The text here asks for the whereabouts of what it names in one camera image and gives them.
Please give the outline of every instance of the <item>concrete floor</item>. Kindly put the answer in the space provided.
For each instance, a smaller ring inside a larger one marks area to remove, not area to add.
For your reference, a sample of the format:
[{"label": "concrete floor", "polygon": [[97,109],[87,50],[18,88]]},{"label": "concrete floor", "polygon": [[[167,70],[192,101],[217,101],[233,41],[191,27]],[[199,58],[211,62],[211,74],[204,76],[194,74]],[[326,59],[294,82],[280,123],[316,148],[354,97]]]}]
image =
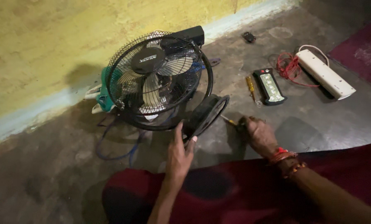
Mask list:
[{"label": "concrete floor", "polygon": [[[213,93],[231,96],[224,114],[234,120],[242,114],[266,119],[276,130],[279,144],[297,152],[371,143],[371,85],[332,61],[332,69],[357,90],[341,101],[329,99],[321,89],[292,84],[276,73],[288,100],[279,106],[257,108],[244,81],[255,69],[273,67],[270,64],[278,53],[293,52],[302,44],[328,52],[370,19],[370,9],[365,6],[330,13],[339,7],[342,5],[329,0],[305,1],[301,7],[251,23],[204,46],[208,57],[222,61],[213,69]],[[245,43],[240,37],[244,31],[256,35],[256,43]],[[199,92],[206,88],[205,77]],[[305,74],[299,81],[311,83]],[[193,102],[201,100],[199,92]],[[103,161],[94,154],[104,131],[96,127],[104,115],[90,113],[94,104],[83,101],[34,131],[0,144],[0,223],[106,222],[101,205],[103,185],[110,175],[126,168],[128,160]],[[104,140],[103,152],[124,154],[137,136],[135,128],[118,123]],[[162,170],[167,136],[167,132],[147,133],[134,157],[134,167]],[[198,139],[193,168],[257,157],[241,143],[233,127],[219,119]]]}]

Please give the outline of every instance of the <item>bracelet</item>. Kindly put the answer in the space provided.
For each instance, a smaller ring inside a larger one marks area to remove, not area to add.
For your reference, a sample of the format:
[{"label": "bracelet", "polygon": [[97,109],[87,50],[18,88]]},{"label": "bracelet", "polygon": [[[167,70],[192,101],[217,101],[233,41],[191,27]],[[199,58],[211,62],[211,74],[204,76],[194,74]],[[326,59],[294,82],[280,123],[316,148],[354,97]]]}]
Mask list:
[{"label": "bracelet", "polygon": [[282,176],[283,176],[284,179],[287,179],[289,177],[292,177],[292,175],[294,175],[295,172],[297,172],[298,170],[303,169],[305,167],[307,167],[307,163],[305,163],[305,162],[295,164],[291,168],[289,168],[287,173],[282,173]]},{"label": "bracelet", "polygon": [[284,150],[282,147],[278,148],[278,152],[274,154],[270,159],[270,164],[274,165],[277,164],[279,161],[289,158],[289,157],[296,157],[297,153],[295,152],[289,152],[288,150]]}]

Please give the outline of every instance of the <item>fan brand logo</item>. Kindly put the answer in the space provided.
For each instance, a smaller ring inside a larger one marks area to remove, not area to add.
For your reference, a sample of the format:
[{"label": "fan brand logo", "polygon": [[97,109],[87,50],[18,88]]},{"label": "fan brand logo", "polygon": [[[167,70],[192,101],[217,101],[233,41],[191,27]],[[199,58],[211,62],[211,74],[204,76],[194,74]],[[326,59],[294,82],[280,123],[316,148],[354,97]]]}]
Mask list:
[{"label": "fan brand logo", "polygon": [[140,63],[141,63],[141,62],[148,61],[148,60],[151,60],[151,59],[154,59],[154,58],[156,58],[156,55],[146,57],[146,58],[144,58],[143,60],[140,60]]}]

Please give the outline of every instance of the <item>red wire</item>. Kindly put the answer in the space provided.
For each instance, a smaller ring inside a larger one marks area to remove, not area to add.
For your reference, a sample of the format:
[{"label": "red wire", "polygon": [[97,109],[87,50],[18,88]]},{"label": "red wire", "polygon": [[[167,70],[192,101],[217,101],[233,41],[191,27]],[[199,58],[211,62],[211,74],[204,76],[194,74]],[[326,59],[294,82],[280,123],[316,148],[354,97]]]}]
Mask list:
[{"label": "red wire", "polygon": [[[284,68],[283,66],[286,64],[286,60],[290,61],[289,64]],[[282,53],[278,57],[277,61],[277,71],[282,78],[289,79],[293,83],[308,86],[308,87],[318,87],[320,85],[308,85],[302,84],[295,81],[297,77],[302,73],[302,69],[299,66],[299,58],[297,56],[293,56],[290,53]]]}]

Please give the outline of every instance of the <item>yellow wall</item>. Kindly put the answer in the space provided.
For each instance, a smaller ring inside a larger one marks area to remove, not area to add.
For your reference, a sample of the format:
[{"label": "yellow wall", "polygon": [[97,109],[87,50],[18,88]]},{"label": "yellow wall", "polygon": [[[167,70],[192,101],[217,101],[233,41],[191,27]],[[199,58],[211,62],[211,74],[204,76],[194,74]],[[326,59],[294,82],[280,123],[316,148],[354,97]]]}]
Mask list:
[{"label": "yellow wall", "polygon": [[133,38],[204,25],[257,1],[0,0],[0,116],[97,73]]}]

